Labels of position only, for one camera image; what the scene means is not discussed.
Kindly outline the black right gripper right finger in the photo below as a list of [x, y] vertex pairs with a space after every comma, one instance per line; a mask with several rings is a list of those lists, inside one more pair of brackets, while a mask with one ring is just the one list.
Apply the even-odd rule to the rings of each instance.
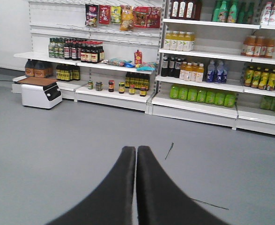
[[141, 225], [224, 225], [167, 175], [149, 146], [137, 150], [136, 196]]

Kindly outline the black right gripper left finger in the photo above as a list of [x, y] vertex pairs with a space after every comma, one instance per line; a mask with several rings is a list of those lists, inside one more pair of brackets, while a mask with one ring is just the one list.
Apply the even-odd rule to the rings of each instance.
[[102, 182], [49, 225], [131, 225], [136, 149], [125, 146]]

